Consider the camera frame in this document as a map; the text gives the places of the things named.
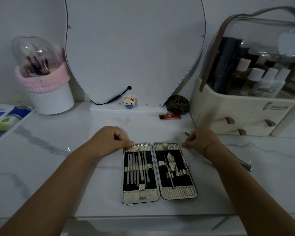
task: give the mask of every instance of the bracelet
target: bracelet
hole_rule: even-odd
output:
[[[209,147],[209,146],[211,146],[212,144],[215,144],[215,143],[218,143],[218,142],[213,142],[213,143],[210,143],[209,145],[207,145],[206,147],[205,147],[205,149],[204,149],[204,151],[203,151],[203,156],[205,157],[205,151],[206,151],[206,149]]]

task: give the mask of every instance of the manicure case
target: manicure case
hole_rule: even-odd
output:
[[[123,164],[121,201],[126,205],[154,202],[160,196],[165,200],[197,197],[189,164],[176,142],[133,144],[126,148]]]

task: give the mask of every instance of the power cord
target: power cord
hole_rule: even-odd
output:
[[[93,100],[91,100],[90,102],[91,102],[91,103],[94,103],[95,105],[109,104],[109,103],[112,103],[112,102],[116,101],[117,99],[119,99],[119,98],[120,98],[120,97],[121,97],[126,91],[131,90],[131,89],[132,89],[132,87],[131,87],[131,86],[128,86],[127,89],[126,89],[125,91],[123,91],[122,94],[119,94],[118,96],[116,96],[116,97],[110,99],[110,100],[109,100],[108,102],[106,102],[106,103],[98,104],[98,103],[95,103]]]

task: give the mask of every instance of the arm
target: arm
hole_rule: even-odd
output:
[[[198,128],[182,144],[210,160],[249,236],[295,235],[295,220],[255,181],[209,129]]]
[[[119,127],[100,129],[88,142],[72,152],[2,226],[0,236],[60,235],[77,202],[90,163],[132,144]]]

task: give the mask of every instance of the white marble table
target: white marble table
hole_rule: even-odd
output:
[[[56,170],[63,159],[105,125],[119,126],[139,142],[172,141],[194,124],[158,116],[103,115],[89,112],[89,103],[77,103],[63,114],[33,114],[0,143],[0,218],[9,218]],[[295,213],[295,139],[220,136],[228,148],[246,162],[252,176],[289,213]],[[235,214],[216,170],[202,157],[183,150],[198,190],[188,200],[123,205],[120,200],[122,150],[103,158],[74,212],[75,217],[130,217]]]

